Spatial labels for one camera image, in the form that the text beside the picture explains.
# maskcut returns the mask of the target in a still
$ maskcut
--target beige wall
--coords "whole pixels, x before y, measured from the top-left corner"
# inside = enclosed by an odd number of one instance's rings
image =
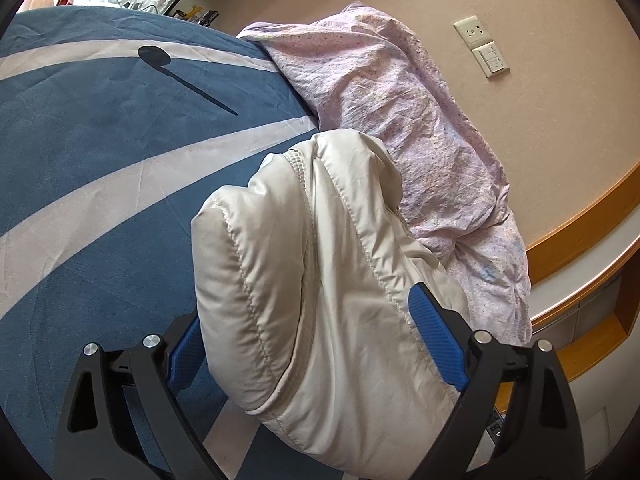
[[[184,0],[219,30],[305,23],[353,0]],[[527,243],[606,192],[640,160],[640,42],[614,0],[361,0],[421,38],[506,167]],[[452,23],[477,14],[511,73],[484,78]]]

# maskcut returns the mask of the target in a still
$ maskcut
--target blue gripper pad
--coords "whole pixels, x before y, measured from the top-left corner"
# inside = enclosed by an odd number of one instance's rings
[[[191,386],[204,361],[204,343],[200,332],[200,318],[195,318],[169,357],[167,387],[176,394]]]
[[[469,384],[465,353],[427,294],[414,285],[409,290],[409,314],[438,367],[442,379],[463,392]]]

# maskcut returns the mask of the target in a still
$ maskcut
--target bed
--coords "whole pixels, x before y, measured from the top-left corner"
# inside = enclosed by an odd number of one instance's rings
[[[17,15],[0,41],[0,97],[0,402],[51,473],[82,348],[132,346],[191,312],[191,218],[316,125],[259,47],[103,7]],[[200,438],[228,407],[206,365],[177,398]],[[259,428],[236,478],[258,476],[342,473]]]

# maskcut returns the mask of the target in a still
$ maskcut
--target power socket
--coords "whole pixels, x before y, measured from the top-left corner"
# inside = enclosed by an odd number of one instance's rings
[[[491,35],[489,35],[489,32],[484,28],[484,25],[480,23],[477,16],[471,16],[470,18],[455,22],[453,26],[458,31],[460,38],[465,41],[466,46],[471,50],[492,40]]]

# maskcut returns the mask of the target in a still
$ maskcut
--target white stripe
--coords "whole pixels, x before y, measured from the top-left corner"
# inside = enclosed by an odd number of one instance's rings
[[[315,127],[305,116],[196,142],[94,180],[35,212],[0,237],[0,319],[57,266],[136,213]]]
[[[229,480],[238,475],[258,428],[257,417],[247,415],[228,400],[205,437],[205,449]]]
[[[271,61],[204,46],[153,40],[91,40],[40,46],[0,58],[0,80],[46,66],[107,57],[138,57],[141,46],[158,46],[174,59],[193,59],[277,72]]]

